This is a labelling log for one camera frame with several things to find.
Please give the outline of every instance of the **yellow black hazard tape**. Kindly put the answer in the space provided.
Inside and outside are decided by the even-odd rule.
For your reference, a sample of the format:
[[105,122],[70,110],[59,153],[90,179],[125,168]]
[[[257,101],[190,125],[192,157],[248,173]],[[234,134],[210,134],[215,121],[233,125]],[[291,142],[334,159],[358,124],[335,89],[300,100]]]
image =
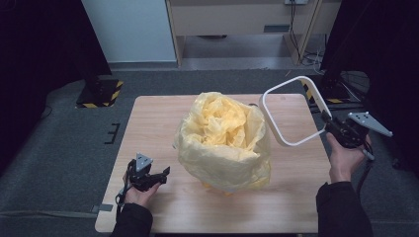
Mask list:
[[111,107],[117,100],[118,95],[120,94],[121,87],[123,86],[123,81],[118,80],[115,84],[115,90],[112,94],[110,101],[105,102],[85,102],[77,104],[77,108],[99,108],[99,107]]
[[[315,104],[315,100],[314,100],[307,84],[305,84],[304,82],[301,82],[301,83],[302,83],[302,87],[304,88],[305,94],[307,95],[308,102],[310,104]],[[330,104],[343,104],[343,103],[351,102],[351,100],[349,100],[349,99],[324,99],[323,98],[323,100],[328,105],[330,105]]]

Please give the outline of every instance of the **black sleeve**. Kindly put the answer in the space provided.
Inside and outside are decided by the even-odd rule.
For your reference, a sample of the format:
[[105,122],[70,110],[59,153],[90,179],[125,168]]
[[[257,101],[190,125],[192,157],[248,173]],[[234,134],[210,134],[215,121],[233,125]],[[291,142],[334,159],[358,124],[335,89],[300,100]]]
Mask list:
[[324,184],[316,197],[319,237],[374,236],[369,218],[350,182]]
[[150,234],[153,216],[151,212],[137,204],[127,203],[118,216],[112,237],[135,236],[148,237]]

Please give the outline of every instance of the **wrist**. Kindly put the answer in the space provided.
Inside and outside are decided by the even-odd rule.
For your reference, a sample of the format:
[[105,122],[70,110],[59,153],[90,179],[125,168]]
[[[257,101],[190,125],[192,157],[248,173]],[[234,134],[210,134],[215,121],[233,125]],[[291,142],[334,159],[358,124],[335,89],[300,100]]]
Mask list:
[[339,170],[330,169],[329,176],[332,184],[338,182],[351,182],[351,173],[349,172],[341,172]]
[[132,203],[147,207],[147,200],[144,199],[126,199],[126,203]]

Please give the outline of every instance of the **black curtain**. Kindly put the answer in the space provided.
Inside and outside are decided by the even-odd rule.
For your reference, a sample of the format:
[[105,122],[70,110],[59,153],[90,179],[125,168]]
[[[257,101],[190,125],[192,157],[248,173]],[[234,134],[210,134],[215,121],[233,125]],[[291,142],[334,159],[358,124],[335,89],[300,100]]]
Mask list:
[[394,133],[401,159],[419,176],[419,2],[343,0],[330,34],[321,69],[324,82],[342,71],[365,72],[368,103]]
[[50,91],[110,74],[80,0],[0,0],[0,171],[36,126]]

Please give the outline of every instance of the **metal bracket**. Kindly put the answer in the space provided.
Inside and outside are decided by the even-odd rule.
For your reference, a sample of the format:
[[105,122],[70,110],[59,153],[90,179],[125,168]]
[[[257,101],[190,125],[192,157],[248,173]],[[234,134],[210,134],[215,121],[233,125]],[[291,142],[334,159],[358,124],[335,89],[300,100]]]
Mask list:
[[136,162],[135,162],[135,171],[139,172],[149,164],[153,163],[153,159],[142,155],[141,153],[136,153]]
[[387,130],[381,123],[379,123],[369,112],[365,113],[348,113],[348,117],[355,121],[357,124],[379,132],[383,135],[392,137],[391,131]]
[[93,213],[99,213],[99,210],[102,211],[112,211],[114,206],[112,204],[100,204],[100,205],[93,205],[91,211]]

